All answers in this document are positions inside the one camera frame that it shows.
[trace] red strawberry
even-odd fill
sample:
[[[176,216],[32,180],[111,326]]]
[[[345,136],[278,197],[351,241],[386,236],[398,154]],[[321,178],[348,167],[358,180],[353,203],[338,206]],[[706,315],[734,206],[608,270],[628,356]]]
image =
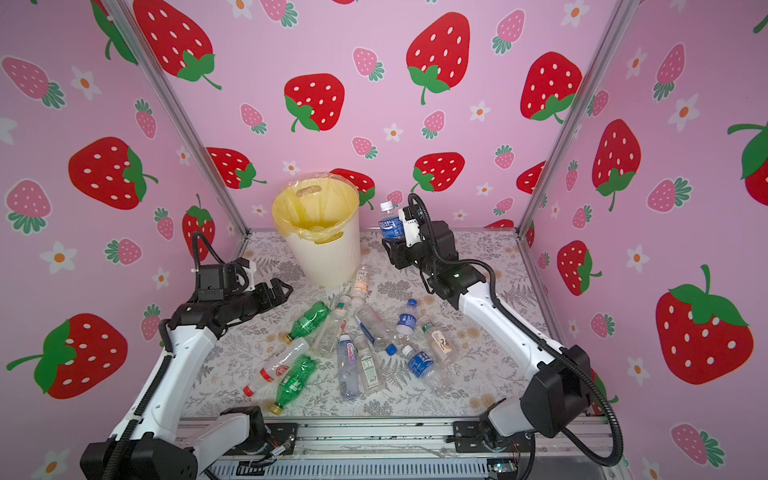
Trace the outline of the red strawberry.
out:
[[[2,67],[16,88],[32,100],[39,100],[46,107],[56,110],[66,105],[65,95],[58,84],[53,81],[49,82],[48,76],[37,65],[5,55],[2,57]]]
[[[600,195],[613,195],[609,212],[614,210],[616,192],[629,187],[640,166],[640,142],[623,120],[605,128],[592,164],[592,184]]]
[[[243,123],[248,125],[253,133],[258,135],[266,133],[264,117],[256,108],[253,108],[248,104],[242,104],[240,106],[240,117],[243,118]]]
[[[541,176],[542,170],[544,170],[544,162],[528,168],[521,173],[517,182],[518,190],[522,190],[527,194],[533,194],[533,189],[538,183],[538,178]]]
[[[725,465],[725,452],[719,442],[704,430],[698,431],[693,425],[679,423],[670,429],[670,436],[675,445],[699,465],[710,463],[714,468]]]
[[[752,355],[752,333],[730,300],[710,295],[710,268],[702,265],[706,291],[681,285],[656,305],[656,328],[670,371],[693,385],[739,368]]]
[[[387,194],[386,199],[392,202],[395,207],[397,207],[402,203],[402,191],[393,190]]]
[[[592,331],[602,339],[613,336],[616,331],[616,323],[607,313],[605,315],[598,313],[593,316],[590,325],[592,326]]]
[[[352,182],[352,184],[357,187],[360,195],[360,206],[362,207],[363,205],[368,204],[371,206],[371,210],[373,210],[371,199],[376,195],[376,184],[373,183],[371,177],[359,174],[352,170],[344,170],[343,168],[335,168],[331,170],[331,173],[344,177]]]
[[[542,270],[549,266],[549,253],[543,252],[538,256],[538,267]]]
[[[107,47],[104,50],[104,56],[107,57],[107,60],[111,60],[109,56],[109,48],[114,42],[114,48],[118,51],[120,56],[128,60],[130,63],[137,65],[136,57],[134,57],[133,52],[131,52],[131,49],[125,43],[123,35],[120,35],[118,27],[116,27],[114,22],[110,20],[107,9],[104,8],[104,4],[101,2],[101,0],[91,0],[91,9],[93,10],[94,18],[96,18],[96,23],[98,24],[99,28],[109,37],[109,41],[107,41]]]
[[[533,239],[536,238],[536,227],[533,224],[533,220],[531,220],[531,226],[528,228],[528,231],[525,232],[525,240],[528,241],[528,247],[533,247]]]
[[[598,386],[598,390],[600,390],[600,393],[603,394],[603,396],[607,399],[608,395],[605,392],[605,385],[603,384],[603,381],[600,379],[600,376],[593,370],[590,369],[590,372],[592,373],[592,381],[595,385]],[[608,403],[616,403],[619,401],[619,398],[614,395],[614,398],[611,400],[608,400]],[[600,406],[597,403],[592,403],[592,411],[595,415],[603,415],[603,409],[600,408]]]
[[[211,245],[213,245],[214,236],[216,235],[216,224],[214,223],[214,219],[210,216],[208,210],[203,208],[203,204],[200,202],[200,195],[196,194],[195,196],[197,197],[197,205],[190,207],[184,214],[184,218],[181,219],[181,232],[184,234],[184,240],[186,240],[187,248],[193,258],[192,233],[201,232]],[[208,248],[202,240],[198,239],[197,249],[200,254],[200,261],[205,260],[205,257],[208,256]]]
[[[496,27],[496,35],[493,38],[493,49],[496,55],[503,55],[507,50],[512,50],[512,44],[523,35],[523,25],[525,24],[525,10],[518,8],[511,14],[504,17]]]
[[[424,191],[442,192],[453,185],[454,180],[464,169],[464,157],[456,152],[424,155],[416,161],[413,167],[413,180]]]
[[[493,161],[502,170],[510,168],[514,160],[515,154],[512,153],[512,147],[509,145],[502,145],[496,149],[496,159]]]
[[[139,124],[139,128],[144,132],[147,138],[154,138],[154,133],[157,131],[157,122],[152,116],[152,109],[149,108],[149,104],[144,101],[143,98],[136,100],[136,123]]]
[[[11,209],[7,218],[13,230],[29,235],[48,226],[44,219],[51,214],[51,201],[37,182],[20,180],[5,195],[5,204]]]
[[[587,105],[587,115],[597,117],[603,111],[603,108],[608,105],[608,98],[608,92],[605,90],[600,90],[596,95],[593,95],[589,105]]]
[[[532,120],[554,119],[571,106],[581,85],[581,70],[566,57],[549,51],[537,58],[528,70],[520,97],[520,112]]]
[[[565,286],[575,296],[586,292],[591,276],[602,276],[602,272],[592,273],[592,255],[580,240],[570,242],[558,252],[558,272]]]
[[[667,57],[659,65],[654,85],[654,99],[662,101],[674,90],[674,81],[680,78],[685,68],[685,45],[678,43],[672,47]]]
[[[515,228],[515,222],[503,218],[501,220],[496,220],[490,225],[486,225],[484,228]]]
[[[250,187],[253,182],[265,184],[265,180],[256,180],[256,168],[248,157],[229,148],[207,147],[211,160],[214,161],[221,179],[235,190]]]
[[[363,137],[354,137],[352,139],[352,148],[355,149],[360,157],[367,159],[376,158],[379,155],[379,151],[373,146],[373,142]]]
[[[693,189],[685,178],[677,178],[674,182],[669,178],[664,179],[648,195],[648,208],[663,214],[673,207],[680,208],[690,199]]]
[[[357,73],[368,77],[370,81],[379,81],[384,78],[384,65],[378,61],[376,54],[367,48],[355,48],[352,52]]]
[[[200,78],[214,71],[214,47],[191,18],[163,0],[134,0],[134,15],[160,66],[174,77]]]
[[[54,328],[43,342],[42,355],[10,362],[12,370],[40,359],[35,382],[55,399],[70,399],[96,386],[125,362],[128,343],[112,325],[91,313],[80,313]]]
[[[422,89],[438,94],[455,87],[464,78],[469,63],[469,21],[456,12],[446,13],[415,38],[406,53],[411,80]]]
[[[512,208],[512,204],[515,202],[514,199],[511,197],[505,198],[504,200],[498,202],[496,204],[496,208],[493,209],[494,215],[504,215],[506,214],[509,209]]]
[[[431,140],[437,137],[438,132],[445,126],[445,112],[437,110],[429,114],[424,119],[424,128],[422,128],[422,135],[427,140]]]
[[[330,73],[302,75],[288,80],[285,87],[286,108],[296,123],[315,131],[330,130],[339,121],[344,105],[344,85]]]
[[[592,207],[589,205],[584,205],[583,207],[579,207],[576,210],[576,213],[574,214],[573,220],[571,220],[571,223],[574,227],[581,230],[582,228],[587,226],[587,223],[592,221]]]
[[[157,232],[165,240],[170,240],[174,237],[174,219],[168,216],[168,210],[158,207],[154,211],[154,221],[157,222]]]
[[[141,258],[141,247],[130,238],[124,238],[119,243],[117,240],[112,240],[110,243],[107,243],[107,249],[104,251],[104,254],[107,256],[107,260],[115,265],[118,263],[131,265]]]
[[[299,23],[299,14],[293,9],[293,3],[286,0],[261,0],[264,13],[273,22],[280,22],[283,28],[293,28]]]
[[[739,130],[760,130],[741,154],[741,178],[752,198],[768,205],[768,124],[738,124],[728,127],[728,134]]]
[[[571,160],[571,163],[568,165],[568,173],[565,174],[565,189],[569,192],[576,186],[576,180],[578,179],[577,169],[578,162]]]
[[[105,137],[69,159],[69,179],[81,192],[119,210],[136,208],[147,193],[149,178],[139,157],[124,141]]]
[[[160,307],[154,303],[144,311],[144,319],[141,320],[141,335],[148,342],[157,335],[157,326],[160,325]]]

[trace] plastic bottle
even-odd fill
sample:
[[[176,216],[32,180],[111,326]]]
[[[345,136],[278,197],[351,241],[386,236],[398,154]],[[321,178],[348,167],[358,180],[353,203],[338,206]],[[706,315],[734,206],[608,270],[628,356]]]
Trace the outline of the plastic bottle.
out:
[[[432,321],[432,317],[424,315],[419,319],[419,328],[424,332],[427,347],[432,356],[440,363],[449,364],[456,361],[456,350],[451,347],[445,334]]]
[[[376,358],[376,354],[370,349],[368,340],[365,336],[358,335],[353,342],[357,348],[357,358],[360,362],[360,382],[362,382],[363,392],[368,395],[384,389],[386,383],[379,368],[379,359]]]
[[[357,373],[357,354],[355,346],[349,340],[349,335],[339,337],[336,346],[336,356],[339,361],[339,390],[341,400],[352,401],[360,395],[360,385]]]
[[[363,305],[360,310],[357,310],[355,320],[362,334],[373,345],[373,349],[384,350],[389,356],[395,355],[397,352],[397,347],[394,345],[395,333],[370,305]]]
[[[336,308],[330,314],[330,318],[323,322],[320,333],[317,334],[312,351],[323,358],[331,357],[336,340],[346,328],[346,314],[349,313],[349,303],[352,301],[347,295],[341,295],[336,299]]]
[[[379,205],[384,214],[379,218],[379,227],[382,229],[382,235],[388,240],[397,241],[406,238],[406,232],[402,228],[402,221],[398,217],[395,204],[386,201]]]
[[[402,348],[402,354],[408,359],[408,369],[417,379],[438,395],[448,393],[453,381],[442,367],[421,349],[410,345]]]
[[[402,310],[400,310],[400,317],[397,320],[395,329],[406,337],[413,335],[413,330],[416,328],[416,318],[419,314],[416,305],[416,301],[411,298]]]
[[[291,343],[293,339],[314,332],[330,312],[325,303],[315,302],[296,322],[293,322],[293,328],[291,328],[290,333],[283,336],[283,341]]]
[[[286,377],[277,387],[277,397],[275,403],[270,407],[270,411],[275,415],[283,413],[286,405],[296,399],[301,390],[306,385],[312,372],[317,368],[317,362],[306,355],[301,355],[296,359],[296,365],[286,374]]]
[[[295,363],[296,359],[309,349],[310,345],[303,337],[295,339],[282,352],[264,360],[257,367],[259,372],[243,388],[243,393],[249,397],[253,396],[261,387],[279,379]]]
[[[355,283],[352,285],[352,291],[349,295],[352,296],[352,306],[360,308],[365,302],[368,296],[368,285],[371,283],[371,270],[361,265],[360,269],[355,274]]]

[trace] green plastic bottle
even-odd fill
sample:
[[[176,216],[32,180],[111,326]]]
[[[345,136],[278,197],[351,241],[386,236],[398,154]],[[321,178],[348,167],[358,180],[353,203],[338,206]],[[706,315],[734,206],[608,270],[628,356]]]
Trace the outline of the green plastic bottle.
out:
[[[291,343],[300,336],[307,336],[314,332],[329,313],[330,310],[325,303],[315,302],[296,322],[293,322],[293,328],[290,330],[290,333],[283,336],[283,341]]]
[[[317,368],[317,362],[306,355],[301,355],[296,359],[296,363],[286,374],[286,378],[277,387],[277,397],[275,403],[270,407],[270,411],[275,415],[282,414],[286,405],[299,396],[315,368]]]

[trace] wallpaper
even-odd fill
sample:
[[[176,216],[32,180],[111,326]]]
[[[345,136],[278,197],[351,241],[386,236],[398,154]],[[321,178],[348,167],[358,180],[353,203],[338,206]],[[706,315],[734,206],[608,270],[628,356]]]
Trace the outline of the wallpaper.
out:
[[[519,223],[614,0],[134,0],[133,12],[252,227],[303,175],[379,204]]]
[[[194,288],[191,231],[239,238],[99,2],[3,9],[0,476],[83,478]]]
[[[630,478],[763,470],[766,14],[644,2],[528,233]]]

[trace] floral tablecloth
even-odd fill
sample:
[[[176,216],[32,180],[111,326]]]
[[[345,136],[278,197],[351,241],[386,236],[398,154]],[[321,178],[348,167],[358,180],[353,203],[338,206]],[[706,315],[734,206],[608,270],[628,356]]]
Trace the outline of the floral tablecloth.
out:
[[[528,382],[514,360],[472,319],[436,295],[427,294],[418,270],[397,270],[390,265],[380,239],[377,232],[361,233],[362,262],[372,270],[368,303],[394,325],[394,312],[409,298],[419,301],[422,314],[435,319],[459,350],[460,360],[448,366],[454,380],[450,395],[438,397],[428,390],[408,371],[400,353],[393,357],[376,353],[386,389],[344,402],[339,397],[334,356],[318,359],[317,370],[283,416],[475,416],[501,398],[519,397]],[[496,271],[500,297],[547,332],[512,233],[458,231],[455,241],[461,258],[490,263]],[[261,361],[285,348],[280,334],[289,331],[312,303],[325,300],[329,304],[339,291],[338,287],[324,289],[309,283],[277,233],[255,233],[244,256],[256,261],[265,280],[276,276],[292,285],[293,295],[284,305],[232,328],[222,337],[197,374],[185,417],[215,417],[227,408],[254,403],[262,406],[265,415],[272,415],[268,408],[274,401],[275,386],[260,390],[251,399],[243,394],[243,387],[257,373]],[[354,320],[348,322],[347,333],[359,333]],[[425,347],[424,335],[417,331],[412,343]]]

